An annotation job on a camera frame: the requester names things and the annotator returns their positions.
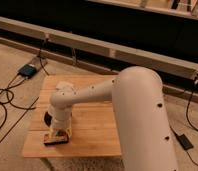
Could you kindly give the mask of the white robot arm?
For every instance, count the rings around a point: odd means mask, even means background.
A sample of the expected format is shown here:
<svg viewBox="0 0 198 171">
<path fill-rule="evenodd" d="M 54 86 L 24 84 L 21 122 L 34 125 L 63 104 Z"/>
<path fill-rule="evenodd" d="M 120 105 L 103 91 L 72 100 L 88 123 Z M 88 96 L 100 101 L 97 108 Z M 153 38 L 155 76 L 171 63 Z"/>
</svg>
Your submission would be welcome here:
<svg viewBox="0 0 198 171">
<path fill-rule="evenodd" d="M 178 171 L 163 83 L 153 70 L 129 67 L 114 78 L 82 89 L 64 82 L 50 97 L 48 137 L 71 136 L 72 106 L 110 101 L 125 171 Z"/>
</svg>

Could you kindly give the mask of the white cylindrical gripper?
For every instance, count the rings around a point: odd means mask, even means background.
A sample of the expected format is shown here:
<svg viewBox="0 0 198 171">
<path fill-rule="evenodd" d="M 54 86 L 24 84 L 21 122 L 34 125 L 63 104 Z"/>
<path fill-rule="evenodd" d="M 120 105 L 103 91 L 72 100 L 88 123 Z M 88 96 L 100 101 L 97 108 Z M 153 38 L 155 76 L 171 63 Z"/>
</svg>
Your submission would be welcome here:
<svg viewBox="0 0 198 171">
<path fill-rule="evenodd" d="M 51 135 L 56 135 L 59 131 L 68 136 L 72 135 L 72 108 L 55 108 L 52 105 L 48 107 L 48 114 L 52 117 L 50 131 Z"/>
</svg>

